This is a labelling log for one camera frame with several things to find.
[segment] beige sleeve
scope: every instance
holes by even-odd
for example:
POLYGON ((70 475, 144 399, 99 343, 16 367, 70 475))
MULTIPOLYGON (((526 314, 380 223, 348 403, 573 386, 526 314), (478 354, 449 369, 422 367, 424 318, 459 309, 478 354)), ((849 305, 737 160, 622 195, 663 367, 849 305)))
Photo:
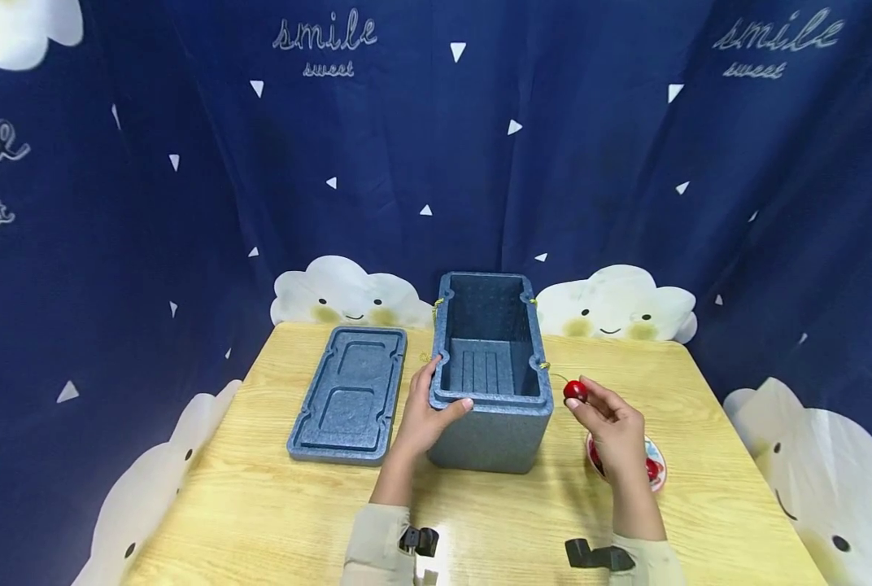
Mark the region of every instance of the beige sleeve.
POLYGON ((608 586, 684 586, 683 568, 677 554, 666 541, 644 541, 613 535, 613 545, 624 549, 634 560, 627 572, 613 572, 608 586))
POLYGON ((397 547, 410 527, 405 506, 367 504, 358 511, 340 586, 413 584, 416 557, 397 547))

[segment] blue foam box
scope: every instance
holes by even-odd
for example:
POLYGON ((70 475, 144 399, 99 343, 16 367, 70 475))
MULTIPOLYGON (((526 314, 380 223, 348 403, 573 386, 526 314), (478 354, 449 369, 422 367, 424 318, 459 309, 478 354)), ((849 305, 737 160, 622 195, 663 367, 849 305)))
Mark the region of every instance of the blue foam box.
POLYGON ((436 366, 429 404, 474 407, 429 451, 442 468, 524 474, 553 413, 534 289, 523 275, 446 273, 436 310, 436 366))
POLYGON ((290 456, 380 465, 390 444, 406 349, 403 330, 332 330, 286 442, 290 456))

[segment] person's left hand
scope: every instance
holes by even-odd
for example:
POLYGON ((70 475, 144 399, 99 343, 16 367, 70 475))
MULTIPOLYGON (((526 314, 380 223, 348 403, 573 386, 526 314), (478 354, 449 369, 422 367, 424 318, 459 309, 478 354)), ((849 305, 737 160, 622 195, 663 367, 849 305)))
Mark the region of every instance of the person's left hand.
POLYGON ((419 369, 410 380, 410 394, 403 408, 403 420, 391 451, 417 458, 436 444, 439 436, 454 421, 472 411, 471 399, 457 400, 443 411, 429 406, 429 384, 434 378, 436 365, 440 361, 436 354, 428 365, 419 369))

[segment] hand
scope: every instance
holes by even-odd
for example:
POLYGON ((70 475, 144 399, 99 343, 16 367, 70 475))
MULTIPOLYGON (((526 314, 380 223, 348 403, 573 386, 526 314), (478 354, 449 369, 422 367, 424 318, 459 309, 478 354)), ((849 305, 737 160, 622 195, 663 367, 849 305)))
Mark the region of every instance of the hand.
POLYGON ((567 399, 566 407, 591 432, 606 475, 611 482, 647 485, 644 415, 601 384, 584 376, 579 382, 589 390, 588 399, 567 399))
POLYGON ((403 408, 403 420, 400 421, 397 439, 394 439, 391 446, 395 453, 416 459, 436 444, 436 440, 443 435, 449 424, 472 411, 471 399, 457 400, 443 411, 436 411, 429 406, 429 384, 434 378, 440 359, 436 354, 410 380, 410 394, 407 395, 407 404, 403 408))

